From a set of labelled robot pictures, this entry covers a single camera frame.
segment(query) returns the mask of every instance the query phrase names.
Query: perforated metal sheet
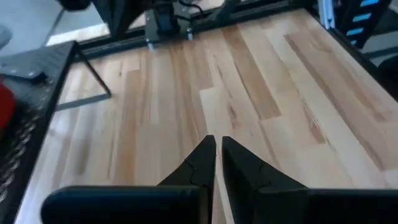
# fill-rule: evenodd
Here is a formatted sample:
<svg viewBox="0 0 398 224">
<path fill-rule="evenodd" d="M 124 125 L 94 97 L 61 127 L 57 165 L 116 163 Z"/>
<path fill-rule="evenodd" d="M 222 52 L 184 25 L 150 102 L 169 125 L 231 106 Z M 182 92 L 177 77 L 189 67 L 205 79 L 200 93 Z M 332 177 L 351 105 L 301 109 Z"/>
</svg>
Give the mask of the perforated metal sheet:
<svg viewBox="0 0 398 224">
<path fill-rule="evenodd" d="M 43 71 L 40 84 L 5 79 L 14 94 L 16 112 L 0 138 L 0 223 L 12 223 L 55 112 L 75 56 L 76 42 L 0 58 L 0 64 Z"/>
</svg>

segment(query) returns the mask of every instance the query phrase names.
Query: black metal bar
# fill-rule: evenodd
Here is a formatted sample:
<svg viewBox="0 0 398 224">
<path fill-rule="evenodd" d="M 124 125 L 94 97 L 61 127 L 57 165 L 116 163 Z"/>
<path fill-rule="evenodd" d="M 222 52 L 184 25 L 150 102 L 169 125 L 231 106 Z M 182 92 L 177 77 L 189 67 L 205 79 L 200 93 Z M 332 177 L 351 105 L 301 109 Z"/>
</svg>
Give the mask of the black metal bar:
<svg viewBox="0 0 398 224">
<path fill-rule="evenodd" d="M 367 58 L 377 58 L 377 57 L 382 57 L 386 55 L 391 55 L 391 54 L 398 54 L 398 46 L 397 47 L 390 47 L 388 49 L 381 49 L 381 50 L 376 50 L 373 52 L 367 52 L 363 53 L 363 55 Z"/>
<path fill-rule="evenodd" d="M 71 102 L 67 102 L 67 103 L 61 103 L 57 106 L 57 111 L 72 109 L 72 108 L 76 108 L 79 106 L 96 103 L 99 101 L 107 100 L 109 98 L 111 98 L 111 95 L 104 93 L 101 95 L 92 96 L 92 97 L 88 97 L 88 98 L 84 98 L 84 99 L 80 99 L 80 100 L 75 100 L 75 101 L 71 101 Z"/>
<path fill-rule="evenodd" d="M 72 108 L 76 108 L 79 106 L 96 103 L 96 102 L 106 100 L 106 99 L 109 99 L 112 97 L 111 90 L 108 88 L 108 86 L 102 80 L 102 78 L 98 75 L 96 70 L 91 66 L 91 64 L 85 57 L 84 53 L 81 51 L 80 46 L 77 45 L 75 50 L 76 50 L 76 53 L 77 53 L 78 57 L 80 58 L 80 60 L 82 60 L 83 63 L 87 66 L 90 73 L 94 76 L 95 80 L 101 85 L 101 87 L 105 90 L 106 93 L 98 95 L 98 96 L 92 96 L 92 97 L 85 98 L 85 99 L 74 100 L 74 101 L 67 102 L 67 103 L 61 103 L 57 106 L 57 111 L 72 109 Z"/>
<path fill-rule="evenodd" d="M 230 26 L 239 22 L 258 19 L 280 12 L 299 9 L 302 6 L 303 3 L 301 1 L 291 0 L 277 2 L 270 0 L 244 1 L 236 5 L 232 13 L 229 15 L 229 18 L 226 20 L 215 19 L 212 16 L 221 10 L 220 7 L 204 11 L 204 16 L 201 16 L 199 13 L 192 14 L 192 30 L 194 33 L 204 32 L 210 29 Z M 116 40 L 111 36 L 106 35 L 80 42 L 81 50 L 89 60 L 146 45 L 147 42 L 144 26 L 127 31 L 126 35 L 120 40 Z"/>
<path fill-rule="evenodd" d="M 94 76 L 95 80 L 97 80 L 97 82 L 105 90 L 106 94 L 108 94 L 109 96 L 112 95 L 111 90 L 108 88 L 108 86 L 105 84 L 105 82 L 102 80 L 102 78 L 98 75 L 98 73 L 95 71 L 95 69 L 88 62 L 87 58 L 85 57 L 85 55 L 83 54 L 83 52 L 79 48 L 79 45 L 77 47 L 77 54 L 83 60 L 83 63 L 87 66 L 88 70 Z"/>
</svg>

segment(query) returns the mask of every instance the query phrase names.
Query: metal rod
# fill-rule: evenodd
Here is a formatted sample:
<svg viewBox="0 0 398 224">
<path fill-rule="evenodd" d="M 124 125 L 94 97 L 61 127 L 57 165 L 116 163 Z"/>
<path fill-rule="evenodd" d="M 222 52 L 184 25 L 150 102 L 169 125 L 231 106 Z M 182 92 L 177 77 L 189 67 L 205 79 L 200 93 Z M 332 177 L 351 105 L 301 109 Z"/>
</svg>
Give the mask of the metal rod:
<svg viewBox="0 0 398 224">
<path fill-rule="evenodd" d="M 77 47 L 77 54 L 79 57 L 82 59 L 83 63 L 87 66 L 88 70 L 91 72 L 91 74 L 94 76 L 95 80 L 101 85 L 101 87 L 105 90 L 106 94 L 111 96 L 111 90 L 108 88 L 108 86 L 105 84 L 105 82 L 102 80 L 102 78 L 98 75 L 98 73 L 95 71 L 95 69 L 91 66 L 91 64 L 88 62 L 87 58 L 81 51 L 80 47 Z"/>
<path fill-rule="evenodd" d="M 75 100 L 75 101 L 71 101 L 71 102 L 67 102 L 67 103 L 61 103 L 57 106 L 56 111 L 72 109 L 72 108 L 76 108 L 79 106 L 84 106 L 84 105 L 96 103 L 99 101 L 107 100 L 109 98 L 111 98 L 111 95 L 104 93 L 104 94 L 101 94 L 98 96 L 92 96 L 92 97 Z"/>
</svg>

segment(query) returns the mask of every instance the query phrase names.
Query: metal bracket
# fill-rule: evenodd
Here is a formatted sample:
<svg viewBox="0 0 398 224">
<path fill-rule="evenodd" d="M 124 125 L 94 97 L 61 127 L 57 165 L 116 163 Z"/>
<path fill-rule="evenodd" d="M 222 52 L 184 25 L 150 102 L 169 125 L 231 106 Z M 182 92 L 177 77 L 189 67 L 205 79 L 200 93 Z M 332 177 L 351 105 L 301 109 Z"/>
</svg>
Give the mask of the metal bracket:
<svg viewBox="0 0 398 224">
<path fill-rule="evenodd" d="M 333 0 L 318 0 L 319 18 L 325 29 L 335 28 Z"/>
<path fill-rule="evenodd" d="M 75 101 L 71 101 L 71 102 L 67 102 L 67 103 L 61 103 L 61 104 L 59 104 L 57 106 L 57 111 L 72 109 L 72 108 L 76 108 L 76 107 L 79 107 L 79 106 L 88 105 L 88 104 L 91 104 L 91 103 L 96 103 L 96 102 L 99 102 L 99 101 L 102 101 L 102 100 L 106 100 L 106 99 L 109 99 L 109 98 L 112 97 L 111 90 L 108 88 L 108 86 L 102 80 L 100 75 L 91 66 L 91 64 L 89 63 L 89 61 L 85 57 L 84 53 L 81 51 L 81 48 L 80 48 L 79 45 L 76 47 L 76 53 L 80 57 L 80 59 L 83 61 L 83 63 L 86 65 L 86 67 L 88 68 L 90 73 L 94 76 L 95 80 L 101 85 L 101 87 L 104 89 L 104 91 L 106 93 L 98 95 L 98 96 L 92 96 L 92 97 L 85 98 L 85 99 L 75 100 Z"/>
</svg>

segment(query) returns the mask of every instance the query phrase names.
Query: black plastic part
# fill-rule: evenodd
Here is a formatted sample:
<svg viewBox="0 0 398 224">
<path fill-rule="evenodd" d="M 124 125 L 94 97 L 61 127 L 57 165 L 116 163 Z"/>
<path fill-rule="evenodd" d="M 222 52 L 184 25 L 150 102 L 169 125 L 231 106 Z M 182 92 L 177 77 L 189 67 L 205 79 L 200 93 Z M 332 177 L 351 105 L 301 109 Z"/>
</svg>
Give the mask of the black plastic part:
<svg viewBox="0 0 398 224">
<path fill-rule="evenodd" d="M 112 37 L 120 39 L 128 30 L 131 23 L 145 10 L 150 9 L 152 1 L 133 0 L 91 0 L 101 16 L 107 23 Z"/>
<path fill-rule="evenodd" d="M 79 11 L 88 8 L 90 0 L 57 0 L 68 11 Z"/>
<path fill-rule="evenodd" d="M 182 164 L 160 185 L 195 185 L 208 193 L 208 223 L 213 213 L 213 192 L 216 169 L 216 140 L 206 136 Z"/>
<path fill-rule="evenodd" d="M 67 187 L 48 196 L 42 221 L 52 223 L 210 224 L 216 141 L 206 136 L 156 187 Z"/>
<path fill-rule="evenodd" d="M 390 47 L 387 49 L 381 49 L 381 50 L 375 50 L 373 52 L 366 52 L 363 53 L 363 55 L 367 58 L 377 58 L 377 57 L 383 57 L 386 55 L 392 55 L 392 54 L 398 54 L 398 46 L 395 47 Z"/>
<path fill-rule="evenodd" d="M 398 222 L 398 190 L 308 189 L 230 137 L 223 170 L 236 224 Z"/>
<path fill-rule="evenodd" d="M 394 31 L 398 31 L 398 13 L 387 8 L 376 28 L 374 28 L 372 35 L 383 35 Z"/>
<path fill-rule="evenodd" d="M 172 5 L 175 15 L 190 19 L 189 10 L 183 11 L 183 6 L 176 2 Z M 156 11 L 155 9 L 148 10 L 145 14 L 147 18 L 145 24 L 146 43 L 157 44 L 161 41 L 168 41 L 176 37 L 183 39 L 187 38 L 187 29 L 191 26 L 190 21 L 177 19 L 176 17 L 168 17 L 166 15 L 160 16 L 159 11 Z"/>
<path fill-rule="evenodd" d="M 208 223 L 207 191 L 196 186 L 67 187 L 48 196 L 43 224 Z"/>
<path fill-rule="evenodd" d="M 310 189 L 303 223 L 397 223 L 398 190 Z"/>
<path fill-rule="evenodd" d="M 301 219 L 306 204 L 306 186 L 230 137 L 223 137 L 223 172 L 236 224 L 284 223 L 290 218 Z"/>
<path fill-rule="evenodd" d="M 342 1 L 342 18 L 336 25 L 336 28 L 344 35 L 349 30 L 363 28 L 362 32 L 347 36 L 350 41 L 356 40 L 355 46 L 359 48 L 363 48 L 366 41 L 372 36 L 377 23 L 388 8 L 391 0 L 378 0 L 375 4 L 368 6 L 361 6 L 362 2 L 363 0 Z M 353 22 L 354 17 L 368 13 L 371 13 L 369 19 Z"/>
</svg>

